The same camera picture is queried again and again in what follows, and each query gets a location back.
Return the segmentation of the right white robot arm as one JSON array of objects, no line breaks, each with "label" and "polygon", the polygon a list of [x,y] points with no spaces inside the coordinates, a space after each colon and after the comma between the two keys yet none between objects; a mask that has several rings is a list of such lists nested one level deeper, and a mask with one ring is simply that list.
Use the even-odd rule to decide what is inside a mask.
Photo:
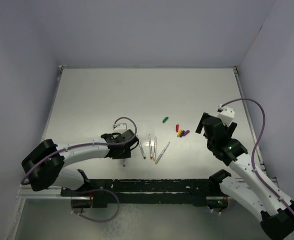
[{"label": "right white robot arm", "polygon": [[235,199],[260,222],[272,240],[283,240],[294,231],[294,200],[285,194],[251,161],[251,155],[232,134],[237,124],[226,126],[219,117],[203,113],[196,133],[203,134],[207,148],[245,182],[240,186],[230,173],[209,183],[215,196],[223,193]]}]

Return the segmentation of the blue pen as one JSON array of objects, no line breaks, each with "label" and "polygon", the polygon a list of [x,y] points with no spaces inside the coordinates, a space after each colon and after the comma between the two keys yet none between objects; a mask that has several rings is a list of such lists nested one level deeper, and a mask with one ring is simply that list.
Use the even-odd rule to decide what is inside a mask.
[{"label": "blue pen", "polygon": [[143,159],[146,159],[146,155],[145,155],[145,152],[144,152],[143,146],[142,146],[142,144],[141,144],[140,141],[139,141],[139,149],[140,149],[140,152],[141,152],[142,158],[143,158]]}]

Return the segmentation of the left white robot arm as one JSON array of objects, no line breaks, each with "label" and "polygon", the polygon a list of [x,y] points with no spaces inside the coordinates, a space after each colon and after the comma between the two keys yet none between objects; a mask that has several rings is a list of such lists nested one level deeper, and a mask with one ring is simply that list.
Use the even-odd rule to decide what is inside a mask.
[{"label": "left white robot arm", "polygon": [[22,161],[26,176],[21,184],[30,185],[35,192],[58,186],[84,196],[90,189],[88,178],[82,169],[70,170],[67,166],[92,159],[128,159],[138,144],[139,139],[130,129],[74,144],[55,144],[46,139]]}]

